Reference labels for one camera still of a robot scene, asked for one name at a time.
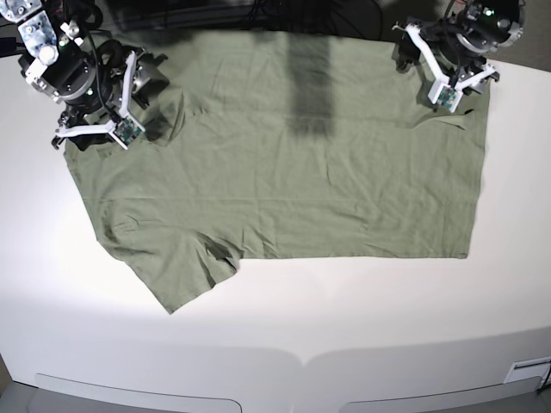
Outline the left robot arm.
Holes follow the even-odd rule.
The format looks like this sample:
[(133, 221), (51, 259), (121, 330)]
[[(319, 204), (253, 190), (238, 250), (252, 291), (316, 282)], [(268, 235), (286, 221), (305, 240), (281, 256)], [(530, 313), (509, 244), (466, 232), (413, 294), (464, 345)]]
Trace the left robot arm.
[(421, 29), (425, 41), (452, 64), (447, 72), (452, 87), (482, 72), (489, 53), (519, 40), (525, 21), (524, 1), (466, 1), (456, 13), (454, 4)]

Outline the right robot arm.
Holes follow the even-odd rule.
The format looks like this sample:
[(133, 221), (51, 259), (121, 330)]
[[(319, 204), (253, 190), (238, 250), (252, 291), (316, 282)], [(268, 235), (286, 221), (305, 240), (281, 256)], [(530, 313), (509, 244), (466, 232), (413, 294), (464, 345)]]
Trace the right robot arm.
[(378, 41), (246, 28), (130, 31), (103, 39), (91, 1), (4, 1), (22, 38), (23, 74), (66, 105), (59, 136), (91, 145), (130, 126), (143, 64), (165, 91), (137, 123), (150, 140), (225, 150), (278, 139), (391, 137), (423, 109), (422, 71), (401, 74)]

